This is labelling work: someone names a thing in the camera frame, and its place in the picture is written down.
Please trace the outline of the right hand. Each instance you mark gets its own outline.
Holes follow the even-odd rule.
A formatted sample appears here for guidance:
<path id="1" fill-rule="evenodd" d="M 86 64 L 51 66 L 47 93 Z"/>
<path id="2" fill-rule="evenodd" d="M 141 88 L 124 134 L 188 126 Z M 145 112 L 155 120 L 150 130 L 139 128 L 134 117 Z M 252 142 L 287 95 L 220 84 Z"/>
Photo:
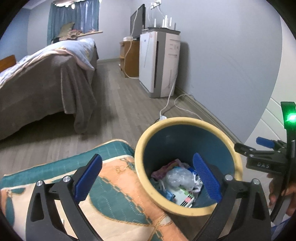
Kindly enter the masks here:
<path id="1" fill-rule="evenodd" d="M 269 188 L 269 207 L 272 207 L 276 203 L 279 196 L 278 188 L 276 188 L 277 181 L 275 180 L 275 177 L 276 175 L 267 174 L 267 178 L 272 179 L 268 187 Z M 292 216 L 293 213 L 295 212 L 295 206 L 296 206 L 295 190 L 296 190 L 295 182 L 290 182 L 290 184 L 288 185 L 287 191 L 286 192 L 283 191 L 281 194 L 282 196 L 291 195 L 290 204 L 286 211 L 286 214 L 288 216 Z"/>

